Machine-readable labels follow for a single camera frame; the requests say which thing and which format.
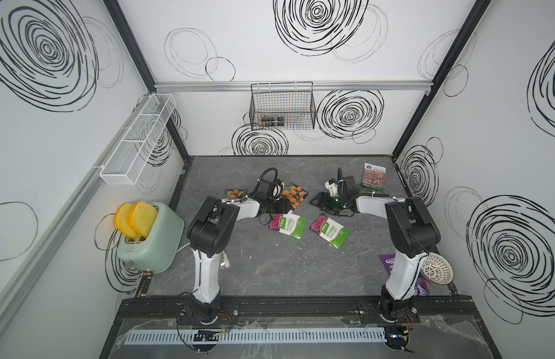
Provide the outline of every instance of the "red wire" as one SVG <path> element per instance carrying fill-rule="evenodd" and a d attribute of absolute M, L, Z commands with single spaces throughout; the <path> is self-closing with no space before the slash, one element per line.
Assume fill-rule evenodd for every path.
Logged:
<path fill-rule="evenodd" d="M 409 315 L 409 313 L 405 313 L 410 319 L 411 319 L 411 323 L 413 323 L 413 329 L 416 328 L 416 323 L 413 321 L 413 318 L 411 317 L 411 315 Z"/>
<path fill-rule="evenodd" d="M 230 315 L 227 312 L 224 312 L 223 310 L 221 312 L 224 313 L 226 317 L 230 320 L 230 325 L 233 325 L 233 320 L 231 319 Z"/>
<path fill-rule="evenodd" d="M 405 320 L 407 321 L 407 331 L 409 332 L 409 319 L 407 319 L 407 317 L 405 317 Z"/>

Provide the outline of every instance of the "mint green toaster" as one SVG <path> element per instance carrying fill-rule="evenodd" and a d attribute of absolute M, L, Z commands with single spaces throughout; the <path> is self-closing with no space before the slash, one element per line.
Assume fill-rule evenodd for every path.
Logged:
<path fill-rule="evenodd" d="M 160 273 L 173 262 L 184 233 L 184 220 L 161 202 L 150 204 L 158 210 L 150 234 L 143 241 L 123 236 L 118 243 L 117 256 L 124 262 L 132 262 L 139 269 Z"/>

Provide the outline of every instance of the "black wire basket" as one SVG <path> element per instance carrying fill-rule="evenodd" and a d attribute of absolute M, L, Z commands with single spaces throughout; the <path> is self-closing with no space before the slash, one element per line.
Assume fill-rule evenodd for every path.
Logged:
<path fill-rule="evenodd" d="M 316 102 L 313 82 L 265 82 L 251 85 L 252 130 L 313 130 Z"/>

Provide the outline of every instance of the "white wire basket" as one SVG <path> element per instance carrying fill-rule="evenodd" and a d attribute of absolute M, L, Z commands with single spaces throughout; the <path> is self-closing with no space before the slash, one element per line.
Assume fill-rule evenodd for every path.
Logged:
<path fill-rule="evenodd" d="M 437 284 L 449 284 L 454 279 L 454 269 L 447 259 L 437 253 L 430 253 L 421 264 L 423 276 Z"/>
<path fill-rule="evenodd" d="M 100 171 L 106 183 L 136 184 L 175 105 L 172 94 L 150 95 Z"/>

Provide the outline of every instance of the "seed packet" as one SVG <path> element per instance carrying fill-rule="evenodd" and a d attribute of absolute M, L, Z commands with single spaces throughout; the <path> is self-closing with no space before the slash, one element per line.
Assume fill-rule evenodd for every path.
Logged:
<path fill-rule="evenodd" d="M 366 162 L 363 166 L 361 184 L 366 187 L 385 190 L 385 173 L 385 167 L 375 166 Z"/>
<path fill-rule="evenodd" d="M 298 208 L 299 205 L 307 198 L 307 190 L 302 187 L 290 182 L 284 187 L 282 192 L 282 197 L 287 198 L 294 209 Z"/>
<path fill-rule="evenodd" d="M 274 214 L 272 220 L 269 221 L 268 228 L 274 231 L 279 231 L 279 219 L 283 214 Z"/>
<path fill-rule="evenodd" d="M 222 199 L 239 199 L 245 197 L 248 194 L 247 190 L 232 190 L 231 188 L 227 188 L 224 191 L 224 197 Z"/>
<path fill-rule="evenodd" d="M 290 235 L 300 239 L 303 234 L 303 227 L 306 226 L 306 218 L 293 213 L 284 214 L 279 218 L 279 233 Z"/>
<path fill-rule="evenodd" d="M 386 189 L 385 188 L 371 188 L 371 187 L 366 187 L 362 184 L 358 184 L 357 188 L 359 188 L 359 192 L 363 193 L 363 194 L 367 194 L 370 195 L 373 193 L 375 194 L 386 194 Z"/>
<path fill-rule="evenodd" d="M 310 229 L 329 242 L 329 245 L 340 248 L 349 236 L 349 229 L 325 216 L 323 213 L 311 224 Z"/>

